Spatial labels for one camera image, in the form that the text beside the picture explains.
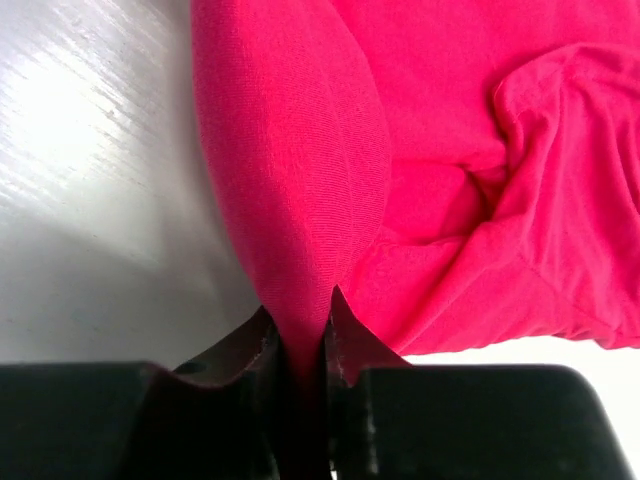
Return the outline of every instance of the white surface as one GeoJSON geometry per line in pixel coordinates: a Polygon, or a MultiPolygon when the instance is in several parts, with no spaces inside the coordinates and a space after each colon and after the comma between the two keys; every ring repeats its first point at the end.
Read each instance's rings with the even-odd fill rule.
{"type": "MultiPolygon", "coordinates": [[[[187,0],[0,12],[0,362],[177,365],[257,306],[195,134],[187,0]]],[[[574,366],[640,471],[640,352],[533,339],[425,360],[574,366]]]]}
{"type": "Polygon", "coordinates": [[[640,350],[603,350],[594,342],[538,337],[407,360],[419,365],[533,363],[572,367],[598,392],[627,460],[640,477],[640,350]]]}

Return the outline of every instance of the red fabric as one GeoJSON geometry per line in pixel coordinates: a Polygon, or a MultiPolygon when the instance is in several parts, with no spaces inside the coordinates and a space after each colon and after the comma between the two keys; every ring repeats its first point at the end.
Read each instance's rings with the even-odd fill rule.
{"type": "Polygon", "coordinates": [[[338,283],[401,353],[640,345],[637,0],[192,7],[215,190],[300,372],[338,283]]]}

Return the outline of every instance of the dark red fabric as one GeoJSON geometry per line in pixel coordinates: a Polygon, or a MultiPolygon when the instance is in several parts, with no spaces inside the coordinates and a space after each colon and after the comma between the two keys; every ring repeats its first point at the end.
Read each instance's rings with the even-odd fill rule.
{"type": "Polygon", "coordinates": [[[194,0],[202,145],[300,372],[340,284],[400,353],[640,345],[637,0],[194,0]]]}

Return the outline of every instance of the gray table surface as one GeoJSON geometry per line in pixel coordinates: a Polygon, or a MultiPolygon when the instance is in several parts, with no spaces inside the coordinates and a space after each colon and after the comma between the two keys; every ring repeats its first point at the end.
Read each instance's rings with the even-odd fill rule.
{"type": "Polygon", "coordinates": [[[215,343],[258,301],[200,152],[187,0],[0,12],[0,362],[215,343]]]}

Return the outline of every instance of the red cloth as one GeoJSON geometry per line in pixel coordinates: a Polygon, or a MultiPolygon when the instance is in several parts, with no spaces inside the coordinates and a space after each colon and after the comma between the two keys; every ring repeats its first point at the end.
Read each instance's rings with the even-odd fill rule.
{"type": "Polygon", "coordinates": [[[204,152],[294,363],[640,345],[637,0],[194,0],[204,152]]]}

